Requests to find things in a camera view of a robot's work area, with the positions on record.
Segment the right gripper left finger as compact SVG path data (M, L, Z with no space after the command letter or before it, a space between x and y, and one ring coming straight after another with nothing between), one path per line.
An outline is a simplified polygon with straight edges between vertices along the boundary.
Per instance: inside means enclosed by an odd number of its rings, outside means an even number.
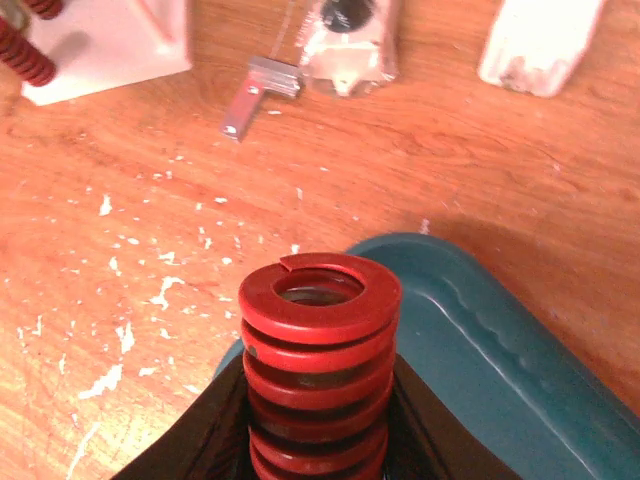
M248 479L247 382L234 358L116 479Z

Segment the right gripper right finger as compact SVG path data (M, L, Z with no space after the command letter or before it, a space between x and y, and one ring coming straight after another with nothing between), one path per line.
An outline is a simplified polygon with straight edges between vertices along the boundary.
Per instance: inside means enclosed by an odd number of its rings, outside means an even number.
M517 479L476 439L407 361L394 366L389 401L387 479Z

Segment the red spring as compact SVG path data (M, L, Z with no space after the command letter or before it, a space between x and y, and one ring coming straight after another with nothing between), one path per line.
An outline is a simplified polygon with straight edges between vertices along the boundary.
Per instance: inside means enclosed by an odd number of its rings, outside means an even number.
M56 18L64 8L62 0L24 0L24 4L43 20Z
M1 18L1 61L34 87L47 85L57 73L54 62L4 18Z
M379 479L402 287L339 253L281 258L239 294L249 453L261 479Z

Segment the small grey metal part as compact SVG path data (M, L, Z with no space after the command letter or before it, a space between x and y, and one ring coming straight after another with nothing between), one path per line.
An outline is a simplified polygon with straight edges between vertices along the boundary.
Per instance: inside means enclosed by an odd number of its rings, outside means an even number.
M299 68L267 57L253 56L220 125L220 133L241 142L266 94L296 98L301 90Z

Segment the white peg board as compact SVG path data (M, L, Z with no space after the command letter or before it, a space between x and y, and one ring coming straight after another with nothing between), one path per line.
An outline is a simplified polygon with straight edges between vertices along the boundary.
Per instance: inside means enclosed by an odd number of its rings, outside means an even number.
M52 20L35 17L28 40L56 65L45 86L22 96L43 106L192 68L187 0L66 1Z

